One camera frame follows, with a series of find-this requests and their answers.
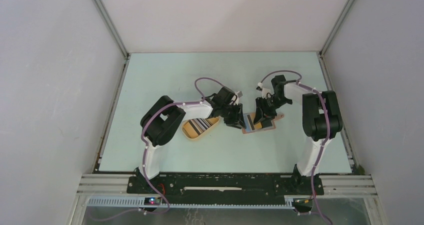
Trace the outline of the brown leather card holder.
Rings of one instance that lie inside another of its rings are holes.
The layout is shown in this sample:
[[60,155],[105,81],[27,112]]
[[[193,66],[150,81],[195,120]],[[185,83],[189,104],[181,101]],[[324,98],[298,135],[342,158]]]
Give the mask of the brown leather card holder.
[[254,124],[255,113],[244,113],[243,119],[246,128],[242,129],[243,134],[252,134],[257,132],[269,131],[276,129],[276,121],[282,119],[285,115],[278,113],[277,116],[271,121],[261,121]]

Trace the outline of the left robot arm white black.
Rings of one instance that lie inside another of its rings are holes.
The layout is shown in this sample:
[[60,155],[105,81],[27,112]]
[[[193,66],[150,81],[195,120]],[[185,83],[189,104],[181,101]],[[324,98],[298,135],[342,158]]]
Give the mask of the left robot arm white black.
[[193,125],[193,131],[202,133],[214,126],[213,120],[219,119],[223,119],[228,127],[246,128],[240,96],[241,92],[224,86],[200,101],[176,102],[167,95],[160,97],[140,121],[140,138],[145,145],[138,167],[142,174],[138,186],[145,193],[156,191],[156,176],[161,170],[164,146],[185,124]]

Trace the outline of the gold credit card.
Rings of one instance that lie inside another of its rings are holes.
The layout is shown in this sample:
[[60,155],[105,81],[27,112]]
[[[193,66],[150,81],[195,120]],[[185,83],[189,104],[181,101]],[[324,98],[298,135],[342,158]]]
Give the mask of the gold credit card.
[[255,117],[256,117],[256,114],[254,112],[245,114],[246,131],[254,132],[254,131],[261,130],[263,128],[263,125],[260,122],[254,123]]

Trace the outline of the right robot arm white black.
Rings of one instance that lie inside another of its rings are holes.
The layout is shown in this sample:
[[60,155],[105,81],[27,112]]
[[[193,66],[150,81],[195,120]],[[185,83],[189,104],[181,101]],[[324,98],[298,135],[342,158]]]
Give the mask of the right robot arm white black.
[[255,100],[253,124],[271,122],[277,117],[277,109],[286,104],[298,103],[302,107],[302,129],[307,137],[304,151],[295,165],[291,189],[304,194],[311,187],[308,177],[318,174],[321,158],[332,139],[341,132],[343,120],[338,98],[334,91],[319,91],[299,80],[287,80],[277,75],[271,80],[272,90],[257,84],[261,96]]

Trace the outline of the oval wooden tray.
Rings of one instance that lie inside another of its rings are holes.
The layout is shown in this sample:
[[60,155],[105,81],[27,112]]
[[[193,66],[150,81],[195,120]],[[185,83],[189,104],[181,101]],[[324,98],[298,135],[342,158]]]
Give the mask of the oval wooden tray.
[[188,140],[196,141],[210,133],[220,121],[219,117],[186,120],[181,125],[181,131]]

